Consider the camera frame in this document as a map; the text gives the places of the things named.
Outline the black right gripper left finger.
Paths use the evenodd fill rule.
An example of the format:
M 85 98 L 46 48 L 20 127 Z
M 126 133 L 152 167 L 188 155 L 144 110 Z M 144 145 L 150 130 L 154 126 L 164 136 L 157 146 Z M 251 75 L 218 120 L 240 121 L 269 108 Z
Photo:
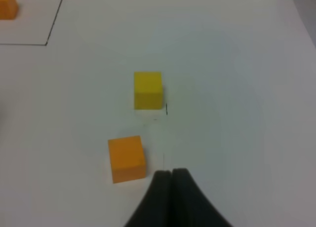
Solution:
M 127 227 L 166 227 L 168 226 L 171 190 L 171 172 L 156 171 L 150 186 Z

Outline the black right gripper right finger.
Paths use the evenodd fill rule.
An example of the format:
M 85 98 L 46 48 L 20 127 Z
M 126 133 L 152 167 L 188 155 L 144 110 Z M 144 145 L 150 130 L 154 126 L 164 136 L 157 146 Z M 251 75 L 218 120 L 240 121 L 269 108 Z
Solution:
M 230 227 L 185 168 L 172 171 L 171 182 L 172 227 Z

